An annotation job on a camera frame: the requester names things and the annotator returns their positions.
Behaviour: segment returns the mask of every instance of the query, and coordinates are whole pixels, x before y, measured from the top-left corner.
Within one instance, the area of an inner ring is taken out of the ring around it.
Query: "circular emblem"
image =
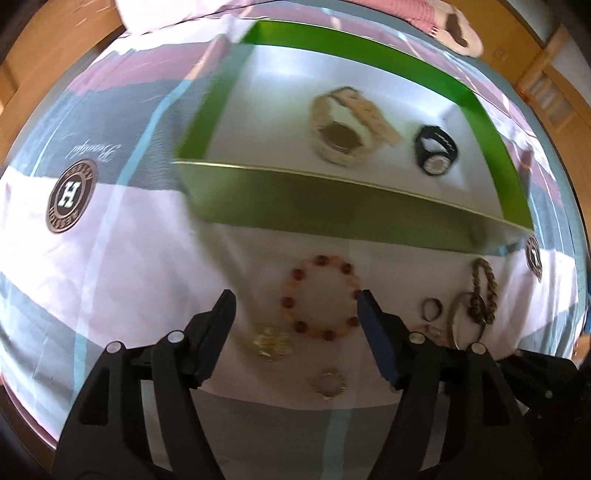
[[[443,155],[433,155],[423,164],[423,170],[431,175],[443,175],[449,168],[449,158]]]
[[[542,259],[540,256],[540,244],[533,235],[528,235],[525,239],[525,258],[527,259],[527,266],[538,277],[538,281],[542,281]]]
[[[96,165],[80,160],[57,180],[47,202],[46,222],[53,233],[72,228],[84,213],[96,185]]]

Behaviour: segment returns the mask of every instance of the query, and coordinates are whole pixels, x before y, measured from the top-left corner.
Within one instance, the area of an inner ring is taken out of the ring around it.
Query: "black watch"
[[[441,145],[441,150],[427,150],[424,145],[426,139],[435,140]],[[423,172],[433,177],[447,173],[457,159],[457,145],[441,128],[426,125],[421,128],[414,141],[414,151],[417,164]]]

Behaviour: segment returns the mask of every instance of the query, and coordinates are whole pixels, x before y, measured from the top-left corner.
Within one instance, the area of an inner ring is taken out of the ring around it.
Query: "pink cloth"
[[[426,0],[349,0],[364,7],[373,8],[384,13],[402,18],[413,27],[435,35],[435,7]]]

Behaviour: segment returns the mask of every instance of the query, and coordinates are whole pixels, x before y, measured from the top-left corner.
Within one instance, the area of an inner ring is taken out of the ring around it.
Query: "screw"
[[[107,345],[107,351],[109,353],[117,353],[121,350],[121,342],[111,342]]]
[[[170,343],[180,343],[184,339],[184,333],[180,330],[175,330],[173,332],[170,332],[166,338]]]
[[[486,353],[486,347],[481,343],[473,343],[472,351],[477,355],[484,355]]]
[[[421,345],[422,343],[425,343],[425,336],[419,332],[412,332],[410,335],[408,335],[408,339],[415,345]]]

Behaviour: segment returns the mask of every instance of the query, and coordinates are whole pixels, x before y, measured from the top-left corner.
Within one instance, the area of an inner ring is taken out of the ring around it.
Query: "white watch face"
[[[443,175],[449,168],[449,158],[443,155],[433,155],[423,164],[423,170],[431,175]]]

